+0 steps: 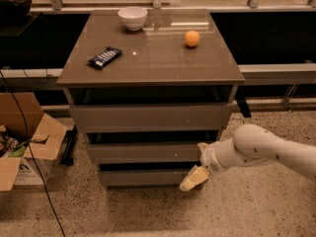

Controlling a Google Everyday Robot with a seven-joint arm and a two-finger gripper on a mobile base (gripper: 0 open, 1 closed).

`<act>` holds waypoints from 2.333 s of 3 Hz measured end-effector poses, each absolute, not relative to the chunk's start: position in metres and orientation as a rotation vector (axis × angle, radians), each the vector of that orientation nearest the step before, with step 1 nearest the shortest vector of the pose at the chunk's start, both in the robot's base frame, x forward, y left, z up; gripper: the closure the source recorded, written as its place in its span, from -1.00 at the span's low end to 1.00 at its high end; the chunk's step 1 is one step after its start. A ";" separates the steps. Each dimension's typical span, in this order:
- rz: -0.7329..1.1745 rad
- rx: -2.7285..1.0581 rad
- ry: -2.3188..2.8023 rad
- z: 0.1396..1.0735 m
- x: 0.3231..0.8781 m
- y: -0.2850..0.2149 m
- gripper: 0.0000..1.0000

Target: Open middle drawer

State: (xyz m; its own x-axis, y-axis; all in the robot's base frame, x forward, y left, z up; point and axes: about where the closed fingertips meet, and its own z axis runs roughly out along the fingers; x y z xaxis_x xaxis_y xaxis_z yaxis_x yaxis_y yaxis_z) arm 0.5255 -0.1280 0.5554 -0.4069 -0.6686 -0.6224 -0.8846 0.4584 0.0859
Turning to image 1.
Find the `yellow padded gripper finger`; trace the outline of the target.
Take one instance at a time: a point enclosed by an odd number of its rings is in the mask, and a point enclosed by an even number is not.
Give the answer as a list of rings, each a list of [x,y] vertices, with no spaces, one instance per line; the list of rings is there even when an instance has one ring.
[[[180,190],[183,192],[188,192],[194,187],[205,182],[208,177],[209,172],[203,166],[193,166],[180,183]]]

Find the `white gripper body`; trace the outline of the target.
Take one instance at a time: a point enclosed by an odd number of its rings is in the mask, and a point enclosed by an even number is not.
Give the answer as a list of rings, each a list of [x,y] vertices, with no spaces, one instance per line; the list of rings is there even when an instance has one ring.
[[[224,168],[216,156],[216,146],[218,141],[208,144],[208,146],[200,151],[200,163],[209,173],[221,173],[225,172]]]

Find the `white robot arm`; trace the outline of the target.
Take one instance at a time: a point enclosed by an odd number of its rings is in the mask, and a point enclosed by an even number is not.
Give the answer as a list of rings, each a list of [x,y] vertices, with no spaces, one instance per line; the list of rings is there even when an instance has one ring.
[[[255,125],[244,124],[223,141],[201,142],[200,165],[194,165],[180,183],[187,192],[205,182],[210,176],[232,167],[251,167],[276,161],[314,182],[316,180],[316,147],[285,140]]]

